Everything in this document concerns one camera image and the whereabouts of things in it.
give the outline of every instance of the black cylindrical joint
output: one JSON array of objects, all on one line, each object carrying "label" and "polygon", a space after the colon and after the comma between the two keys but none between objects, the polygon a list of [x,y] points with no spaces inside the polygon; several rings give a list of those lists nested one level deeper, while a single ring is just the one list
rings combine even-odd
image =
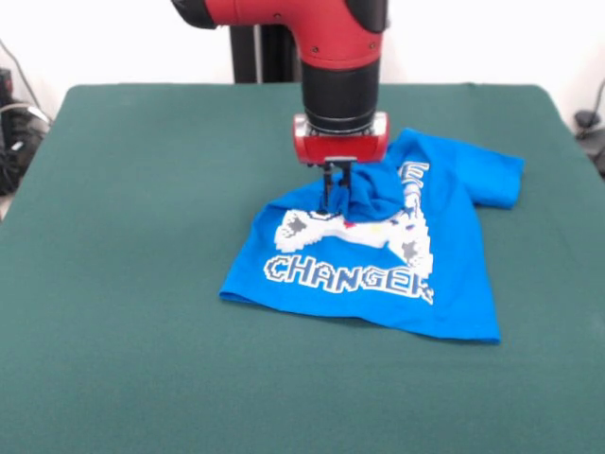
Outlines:
[{"label": "black cylindrical joint", "polygon": [[366,30],[382,33],[387,29],[389,0],[346,0],[349,11]]},{"label": "black cylindrical joint", "polygon": [[216,28],[206,0],[172,0],[182,19],[190,26],[197,28]]},{"label": "black cylindrical joint", "polygon": [[380,61],[355,69],[323,69],[302,63],[302,100],[318,131],[348,134],[372,124],[378,102]]}]

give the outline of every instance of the white wall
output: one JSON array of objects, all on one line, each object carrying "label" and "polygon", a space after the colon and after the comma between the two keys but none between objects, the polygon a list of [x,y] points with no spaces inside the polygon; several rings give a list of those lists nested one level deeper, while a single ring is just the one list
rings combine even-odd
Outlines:
[{"label": "white wall", "polygon": [[53,115],[75,84],[233,82],[229,29],[192,28],[170,0],[0,0],[0,37]]},{"label": "white wall", "polygon": [[539,84],[572,124],[605,78],[605,0],[391,0],[389,16],[384,81]]},{"label": "white wall", "polygon": [[[604,0],[390,0],[389,16],[384,81],[536,83],[571,124],[605,77]],[[228,29],[170,0],[0,0],[0,37],[52,114],[77,83],[233,81]]]}]

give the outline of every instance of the tabletop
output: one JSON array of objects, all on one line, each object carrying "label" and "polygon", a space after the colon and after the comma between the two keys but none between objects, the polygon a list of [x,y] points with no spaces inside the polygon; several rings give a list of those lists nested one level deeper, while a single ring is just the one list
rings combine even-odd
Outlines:
[{"label": "tabletop", "polygon": [[479,208],[500,345],[221,302],[298,165],[296,85],[72,89],[0,225],[6,453],[605,452],[605,194],[532,86],[386,85],[405,127],[521,156]]}]

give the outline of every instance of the green felt surface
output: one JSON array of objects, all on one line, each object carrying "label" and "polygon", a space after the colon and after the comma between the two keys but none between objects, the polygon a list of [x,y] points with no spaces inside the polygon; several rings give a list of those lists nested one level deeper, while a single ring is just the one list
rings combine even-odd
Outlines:
[{"label": "green felt surface", "polygon": [[296,163],[299,88],[72,90],[0,226],[0,452],[603,453],[605,194],[535,87],[385,86],[527,159],[481,209],[500,346],[220,302]]}]

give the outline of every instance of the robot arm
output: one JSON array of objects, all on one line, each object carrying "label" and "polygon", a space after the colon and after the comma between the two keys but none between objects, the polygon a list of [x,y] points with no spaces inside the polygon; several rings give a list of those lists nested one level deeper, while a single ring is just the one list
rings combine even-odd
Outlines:
[{"label": "robot arm", "polygon": [[294,120],[294,144],[302,163],[324,168],[326,191],[332,166],[348,173],[353,162],[382,160],[389,122],[376,104],[388,0],[172,2],[191,26],[280,24],[292,31],[305,110]]}]

